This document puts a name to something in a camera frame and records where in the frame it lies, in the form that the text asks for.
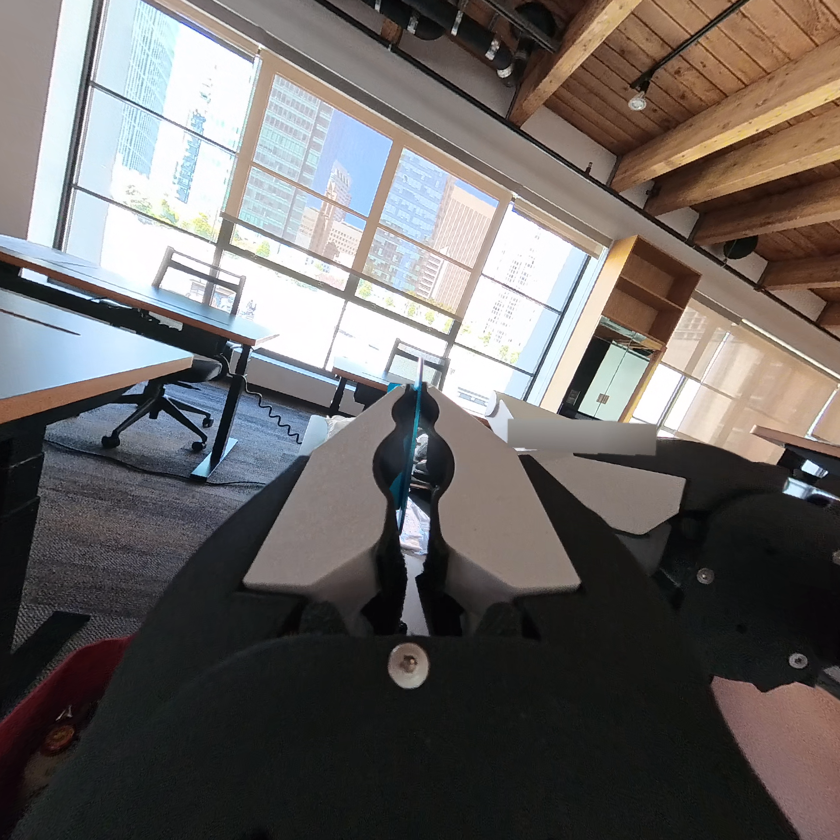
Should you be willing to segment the blue round metal plate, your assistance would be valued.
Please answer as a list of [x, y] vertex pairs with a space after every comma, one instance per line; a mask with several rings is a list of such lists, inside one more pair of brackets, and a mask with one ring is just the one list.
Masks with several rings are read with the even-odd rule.
[[408, 494], [414, 469], [414, 459], [417, 443], [419, 419], [422, 409], [422, 393], [424, 386], [424, 360], [417, 361], [415, 382], [411, 388], [413, 392], [413, 420], [410, 432], [404, 440], [403, 468], [399, 477], [392, 484], [392, 495], [395, 502], [395, 518], [398, 533], [403, 532], [406, 517]]

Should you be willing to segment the black ceiling pipe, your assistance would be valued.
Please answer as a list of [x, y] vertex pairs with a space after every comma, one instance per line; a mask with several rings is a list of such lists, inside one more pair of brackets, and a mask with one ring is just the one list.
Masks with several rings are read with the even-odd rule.
[[559, 49], [559, 28], [550, 10], [541, 2], [526, 2], [510, 9], [502, 2], [487, 2], [506, 20], [514, 45], [491, 26], [484, 25], [466, 11], [466, 2], [446, 1], [366, 1], [366, 6], [410, 35], [423, 41], [448, 37], [463, 49], [483, 59], [507, 87], [522, 79], [533, 52], [554, 54]]

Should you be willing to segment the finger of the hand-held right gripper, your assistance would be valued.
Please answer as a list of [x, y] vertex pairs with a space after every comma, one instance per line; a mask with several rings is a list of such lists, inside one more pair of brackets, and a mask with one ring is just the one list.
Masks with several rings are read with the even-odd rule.
[[681, 509], [685, 478], [575, 455], [533, 457], [613, 530], [644, 572], [656, 572]]
[[569, 418], [499, 392], [486, 422], [506, 444], [568, 444], [572, 440]]

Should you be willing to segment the window with roller blind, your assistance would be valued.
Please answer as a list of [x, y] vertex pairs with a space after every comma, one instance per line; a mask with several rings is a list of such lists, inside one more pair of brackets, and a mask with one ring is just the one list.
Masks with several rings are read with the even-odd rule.
[[695, 296], [629, 420], [655, 426], [661, 438], [776, 464], [783, 448], [753, 428], [805, 436], [837, 388], [833, 374]]

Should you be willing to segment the wooden shelf unit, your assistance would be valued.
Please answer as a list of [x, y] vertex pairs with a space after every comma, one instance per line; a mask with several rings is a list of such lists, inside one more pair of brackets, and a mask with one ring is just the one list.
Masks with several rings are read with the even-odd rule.
[[612, 283], [602, 318], [651, 350], [666, 347], [700, 281], [698, 271], [639, 236], [615, 242], [600, 277]]

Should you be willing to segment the ceiling track light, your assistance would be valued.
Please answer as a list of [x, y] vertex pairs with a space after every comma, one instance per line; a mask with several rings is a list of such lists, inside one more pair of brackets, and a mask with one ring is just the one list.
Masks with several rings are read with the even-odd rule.
[[682, 41], [677, 47], [670, 50], [666, 56], [659, 59], [655, 64], [653, 64], [651, 67], [647, 68], [646, 71], [640, 74], [629, 86], [629, 88], [634, 91], [634, 94], [628, 100], [628, 107], [632, 111], [636, 112], [645, 110], [648, 101], [648, 90], [655, 74], [657, 74], [661, 69], [666, 67], [667, 64], [670, 63], [672, 60], [676, 59], [677, 57], [680, 57], [689, 47], [692, 47], [697, 42], [702, 40], [720, 24], [727, 21], [732, 15], [743, 9], [743, 7], [746, 6], [748, 2], [749, 1], [737, 1], [731, 3], [718, 15], [707, 21], [694, 34]]

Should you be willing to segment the red plastic bin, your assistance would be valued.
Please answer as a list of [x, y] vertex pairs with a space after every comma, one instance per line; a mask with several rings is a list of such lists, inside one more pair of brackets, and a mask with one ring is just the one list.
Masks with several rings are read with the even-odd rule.
[[69, 655], [2, 720], [2, 838], [74, 753], [133, 635]]

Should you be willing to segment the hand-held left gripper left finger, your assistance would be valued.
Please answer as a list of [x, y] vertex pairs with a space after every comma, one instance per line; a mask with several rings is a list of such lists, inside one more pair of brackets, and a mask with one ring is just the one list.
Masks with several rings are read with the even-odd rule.
[[244, 587], [332, 603], [352, 634], [396, 634], [406, 567], [391, 487], [407, 434], [407, 386], [335, 428], [312, 416], [299, 450], [302, 472]]

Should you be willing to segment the frosted glass door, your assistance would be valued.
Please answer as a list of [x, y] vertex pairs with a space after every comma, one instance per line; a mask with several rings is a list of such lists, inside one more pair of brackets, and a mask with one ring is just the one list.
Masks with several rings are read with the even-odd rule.
[[602, 316], [563, 397], [559, 414], [617, 422], [663, 344]]

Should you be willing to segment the dark slat-back chair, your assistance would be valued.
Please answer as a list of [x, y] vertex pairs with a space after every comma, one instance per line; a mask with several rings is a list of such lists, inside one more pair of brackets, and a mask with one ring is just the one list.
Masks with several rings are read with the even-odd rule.
[[238, 314], [245, 282], [244, 275], [235, 274], [168, 246], [152, 286], [235, 316]]
[[448, 373], [449, 360], [442, 355], [419, 349], [400, 339], [395, 340], [385, 366], [390, 382], [411, 384], [417, 380], [422, 368], [423, 382], [442, 389]]

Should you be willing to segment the tall city-view window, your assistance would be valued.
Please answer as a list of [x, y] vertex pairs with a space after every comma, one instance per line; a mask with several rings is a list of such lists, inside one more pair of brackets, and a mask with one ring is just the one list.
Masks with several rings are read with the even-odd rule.
[[143, 285], [168, 246], [244, 275], [237, 316], [278, 332], [254, 381], [313, 403], [338, 358], [382, 372], [395, 340], [448, 358], [469, 410], [541, 402], [594, 245], [184, 2], [85, 10], [68, 253]]

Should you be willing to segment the black office chair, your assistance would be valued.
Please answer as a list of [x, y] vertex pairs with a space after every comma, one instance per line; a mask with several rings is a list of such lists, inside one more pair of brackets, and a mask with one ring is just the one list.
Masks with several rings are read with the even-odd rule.
[[187, 414], [197, 415], [202, 419], [202, 428], [208, 429], [214, 425], [211, 414], [203, 409], [181, 400], [169, 397], [165, 393], [168, 385], [182, 386], [194, 389], [195, 386], [210, 382], [221, 374], [223, 366], [216, 360], [195, 359], [188, 370], [169, 374], [149, 380], [140, 394], [123, 394], [116, 398], [115, 404], [135, 406], [135, 410], [116, 426], [109, 435], [101, 438], [101, 447], [113, 449], [120, 445], [120, 435], [126, 429], [136, 424], [143, 417], [157, 419], [161, 413], [176, 420], [191, 433], [197, 436], [192, 444], [192, 451], [201, 453], [207, 445], [207, 434], [187, 417]]

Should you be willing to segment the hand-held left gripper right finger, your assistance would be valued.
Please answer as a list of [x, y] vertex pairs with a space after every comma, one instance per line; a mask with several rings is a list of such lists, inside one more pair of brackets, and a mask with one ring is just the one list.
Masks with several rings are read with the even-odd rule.
[[575, 592], [572, 561], [515, 450], [437, 388], [425, 388], [432, 482], [425, 560], [429, 633], [459, 636], [488, 607]]

